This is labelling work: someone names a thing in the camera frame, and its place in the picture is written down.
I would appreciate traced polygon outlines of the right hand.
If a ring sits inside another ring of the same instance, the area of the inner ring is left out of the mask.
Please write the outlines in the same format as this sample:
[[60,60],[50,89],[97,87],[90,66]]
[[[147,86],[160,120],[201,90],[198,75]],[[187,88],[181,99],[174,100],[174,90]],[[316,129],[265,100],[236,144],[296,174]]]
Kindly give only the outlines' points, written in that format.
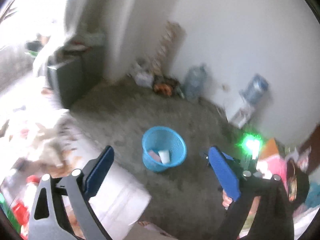
[[222,205],[225,208],[228,208],[233,202],[233,199],[231,197],[228,197],[227,193],[224,190],[222,191],[222,199],[223,199]]

